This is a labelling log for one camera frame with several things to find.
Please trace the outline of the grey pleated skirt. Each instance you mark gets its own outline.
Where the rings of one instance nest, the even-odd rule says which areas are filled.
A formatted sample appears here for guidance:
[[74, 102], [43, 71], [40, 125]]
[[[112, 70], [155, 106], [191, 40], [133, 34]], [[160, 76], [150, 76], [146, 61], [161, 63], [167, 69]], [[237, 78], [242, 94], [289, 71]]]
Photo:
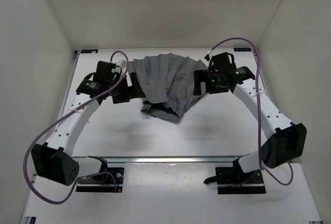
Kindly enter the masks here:
[[137, 74], [139, 86], [145, 94], [141, 112], [179, 123], [184, 114], [203, 97], [193, 94], [193, 72], [206, 68], [201, 60], [172, 53], [131, 61], [129, 72]]

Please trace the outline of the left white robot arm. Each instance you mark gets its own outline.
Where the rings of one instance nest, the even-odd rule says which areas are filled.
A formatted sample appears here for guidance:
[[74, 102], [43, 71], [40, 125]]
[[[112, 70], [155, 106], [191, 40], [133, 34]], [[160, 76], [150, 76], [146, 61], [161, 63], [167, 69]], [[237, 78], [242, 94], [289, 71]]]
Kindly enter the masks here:
[[98, 182], [108, 177], [108, 168], [102, 158], [87, 156], [75, 160], [72, 154], [88, 120], [108, 96], [112, 97], [114, 104], [145, 96], [139, 86], [137, 74], [132, 72], [129, 77], [131, 86], [124, 78], [114, 90], [98, 99], [93, 97], [110, 89], [114, 82], [95, 82], [88, 78], [81, 82], [71, 105], [70, 111], [73, 114], [60, 121], [44, 144], [35, 144], [31, 150], [38, 176], [66, 186], [71, 185], [78, 177], [91, 175]]

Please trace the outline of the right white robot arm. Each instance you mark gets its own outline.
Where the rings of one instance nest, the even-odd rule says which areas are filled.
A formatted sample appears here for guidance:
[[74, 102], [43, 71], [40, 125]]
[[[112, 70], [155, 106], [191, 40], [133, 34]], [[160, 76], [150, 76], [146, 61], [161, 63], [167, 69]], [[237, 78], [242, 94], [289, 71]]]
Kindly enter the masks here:
[[196, 70], [194, 76], [194, 95], [233, 93], [249, 109], [258, 121], [266, 141], [259, 150], [250, 153], [234, 163], [232, 178], [243, 183], [252, 171], [260, 168], [275, 168], [302, 155], [307, 129], [295, 124], [273, 104], [264, 91], [257, 86], [255, 75], [246, 66], [229, 71]]

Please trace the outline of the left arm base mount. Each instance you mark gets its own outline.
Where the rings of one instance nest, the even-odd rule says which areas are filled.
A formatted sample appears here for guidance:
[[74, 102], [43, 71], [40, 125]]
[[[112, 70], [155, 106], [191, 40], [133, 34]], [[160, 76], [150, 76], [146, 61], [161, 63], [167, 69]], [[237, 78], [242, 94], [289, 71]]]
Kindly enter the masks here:
[[76, 192], [122, 193], [125, 164], [102, 162], [101, 172], [105, 171], [111, 173], [113, 177], [109, 174], [102, 174], [81, 178], [76, 184]]

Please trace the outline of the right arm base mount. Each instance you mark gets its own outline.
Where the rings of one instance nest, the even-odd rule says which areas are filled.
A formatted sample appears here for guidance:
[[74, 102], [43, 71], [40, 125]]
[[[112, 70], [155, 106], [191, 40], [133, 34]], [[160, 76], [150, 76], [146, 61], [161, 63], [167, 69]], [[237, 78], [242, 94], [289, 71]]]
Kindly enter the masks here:
[[204, 180], [205, 185], [216, 183], [219, 195], [265, 194], [262, 172], [240, 174], [233, 167], [216, 167], [216, 174]]

